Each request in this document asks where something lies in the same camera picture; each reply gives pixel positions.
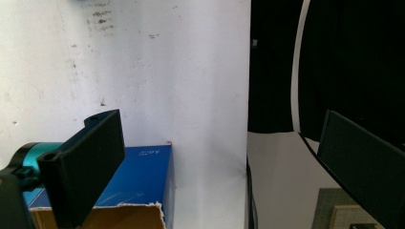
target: cardboard box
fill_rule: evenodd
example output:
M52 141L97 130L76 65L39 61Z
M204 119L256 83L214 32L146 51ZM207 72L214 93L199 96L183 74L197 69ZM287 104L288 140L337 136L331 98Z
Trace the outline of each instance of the cardboard box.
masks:
M81 228L172 229L174 198L171 146L129 147ZM45 190L28 202L36 228L57 229Z

